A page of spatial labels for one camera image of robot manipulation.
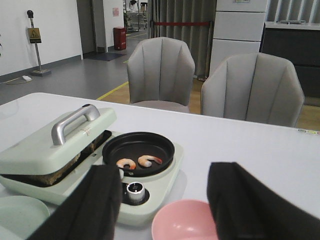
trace sign stand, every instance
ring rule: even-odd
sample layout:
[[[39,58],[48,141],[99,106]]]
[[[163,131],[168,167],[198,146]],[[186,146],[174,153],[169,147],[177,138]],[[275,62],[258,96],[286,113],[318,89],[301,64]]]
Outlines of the sign stand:
[[[30,74],[32,76],[43,77],[45,75],[51,74],[51,70],[41,68],[41,61],[40,61],[39,49],[38,49],[38,44],[41,43],[39,28],[35,28],[34,26],[34,21],[33,21],[34,12],[31,10],[28,10],[26,14],[30,18],[31,27],[32,27],[32,28],[28,28],[29,40],[31,44],[35,44],[36,57],[38,59],[38,64],[39,64],[39,70],[33,70],[32,72],[30,72]]]

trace doorway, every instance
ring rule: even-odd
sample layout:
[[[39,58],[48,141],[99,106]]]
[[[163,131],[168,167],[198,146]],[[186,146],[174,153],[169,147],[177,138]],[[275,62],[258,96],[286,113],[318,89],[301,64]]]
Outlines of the doorway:
[[[96,31],[93,13],[93,0],[76,0],[82,55],[95,53],[97,50]]]

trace red trash bin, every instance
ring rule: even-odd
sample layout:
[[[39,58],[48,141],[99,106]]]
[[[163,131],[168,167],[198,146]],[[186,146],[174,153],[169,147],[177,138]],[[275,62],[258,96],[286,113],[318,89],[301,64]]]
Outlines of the red trash bin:
[[[117,26],[113,28],[113,44],[114,50],[126,49],[126,28]]]

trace black frying pan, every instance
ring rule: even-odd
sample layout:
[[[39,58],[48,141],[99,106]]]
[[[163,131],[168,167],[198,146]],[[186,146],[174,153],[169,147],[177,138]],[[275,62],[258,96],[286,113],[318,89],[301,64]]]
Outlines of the black frying pan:
[[[174,153],[175,147],[169,139],[152,132],[130,132],[116,136],[102,150],[106,165],[117,164],[123,158],[132,159],[135,169],[122,168],[124,175],[129,177],[146,177],[162,172],[172,162]],[[158,157],[162,159],[162,164],[151,161],[151,167],[143,167],[138,164],[138,158],[142,155]]]

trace cooked shrimp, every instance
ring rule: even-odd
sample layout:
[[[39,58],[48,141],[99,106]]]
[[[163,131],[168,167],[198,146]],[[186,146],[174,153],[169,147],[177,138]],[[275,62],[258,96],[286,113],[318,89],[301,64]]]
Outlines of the cooked shrimp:
[[[138,163],[145,168],[150,168],[152,163],[149,160],[155,161],[157,164],[162,164],[162,160],[160,158],[150,155],[143,155],[139,157]]]
[[[122,158],[120,159],[119,161],[116,162],[116,165],[119,167],[119,168],[124,168],[125,165],[129,165],[129,169],[135,169],[136,168],[136,163],[129,159],[129,158]]]

